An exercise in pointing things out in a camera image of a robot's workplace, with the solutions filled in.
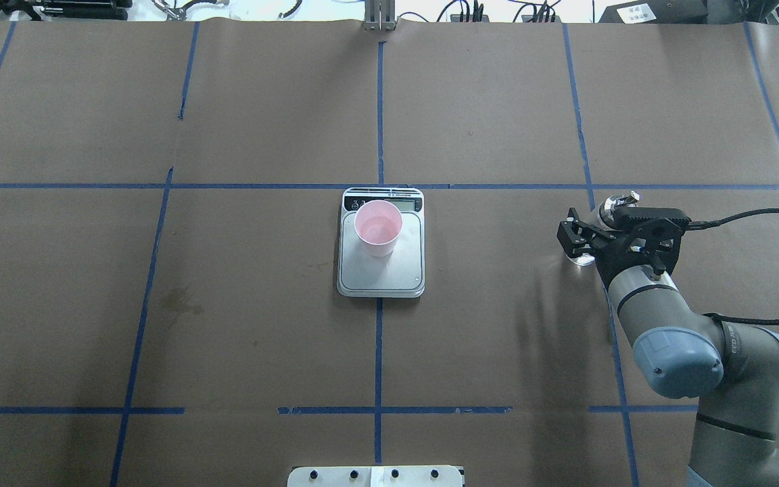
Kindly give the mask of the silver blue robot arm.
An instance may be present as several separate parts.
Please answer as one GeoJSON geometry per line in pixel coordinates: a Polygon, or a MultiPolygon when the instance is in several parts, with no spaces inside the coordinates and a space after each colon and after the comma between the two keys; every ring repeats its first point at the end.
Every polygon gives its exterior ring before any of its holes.
{"type": "Polygon", "coordinates": [[[698,400],[688,486],[779,486],[776,322],[699,314],[671,278],[686,232],[767,213],[693,221],[677,208],[615,200],[590,218],[569,209],[557,230],[568,259],[596,265],[649,388],[698,400]]]}

